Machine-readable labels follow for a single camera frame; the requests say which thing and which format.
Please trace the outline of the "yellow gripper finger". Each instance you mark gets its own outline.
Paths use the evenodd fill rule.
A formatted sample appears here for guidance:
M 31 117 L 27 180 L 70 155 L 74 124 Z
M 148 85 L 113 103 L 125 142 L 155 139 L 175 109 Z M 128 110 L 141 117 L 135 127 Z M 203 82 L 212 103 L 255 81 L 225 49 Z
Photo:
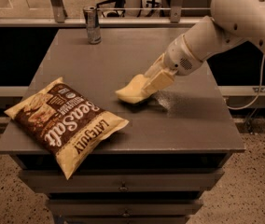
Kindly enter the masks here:
M 175 70 L 161 69 L 153 72 L 151 75 L 145 75 L 146 82 L 142 92 L 151 95 L 159 90 L 163 90 L 174 83 Z
M 167 66 L 164 64 L 164 53 L 146 70 L 145 77 L 154 78 L 167 72 Z

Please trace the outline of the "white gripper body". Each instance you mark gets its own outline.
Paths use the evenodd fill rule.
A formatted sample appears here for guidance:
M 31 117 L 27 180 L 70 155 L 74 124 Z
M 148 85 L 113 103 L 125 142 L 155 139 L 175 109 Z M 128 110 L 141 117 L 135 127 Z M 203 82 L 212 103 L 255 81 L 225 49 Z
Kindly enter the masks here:
M 199 69 L 203 61 L 193 54 L 185 35 L 180 35 L 165 50 L 163 63 L 178 76 L 188 76 Z

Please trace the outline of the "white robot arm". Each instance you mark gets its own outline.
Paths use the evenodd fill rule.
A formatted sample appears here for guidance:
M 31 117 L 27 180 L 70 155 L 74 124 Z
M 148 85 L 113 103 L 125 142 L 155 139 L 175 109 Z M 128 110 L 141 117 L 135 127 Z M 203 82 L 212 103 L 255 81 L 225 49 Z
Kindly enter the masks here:
M 187 76 L 215 54 L 245 41 L 265 55 L 265 0 L 212 0 L 211 15 L 178 36 L 145 72 L 141 91 L 151 95 Z

